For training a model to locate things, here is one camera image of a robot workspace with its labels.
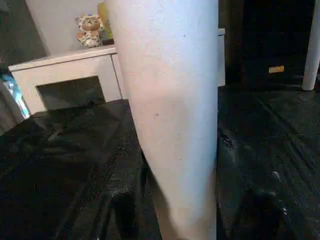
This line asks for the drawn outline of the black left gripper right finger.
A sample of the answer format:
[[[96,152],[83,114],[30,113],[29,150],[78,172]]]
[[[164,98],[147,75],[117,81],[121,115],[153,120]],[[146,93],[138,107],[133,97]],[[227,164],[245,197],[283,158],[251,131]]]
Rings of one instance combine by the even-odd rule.
[[[219,134],[217,150],[219,229],[231,240],[301,239],[301,136]]]

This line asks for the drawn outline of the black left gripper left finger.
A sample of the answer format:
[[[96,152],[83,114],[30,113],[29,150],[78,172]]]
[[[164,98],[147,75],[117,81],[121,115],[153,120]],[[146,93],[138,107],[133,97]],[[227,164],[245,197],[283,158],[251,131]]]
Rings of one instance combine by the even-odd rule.
[[[125,166],[112,170],[103,191],[101,240],[161,240],[151,186],[150,168],[141,150]]]

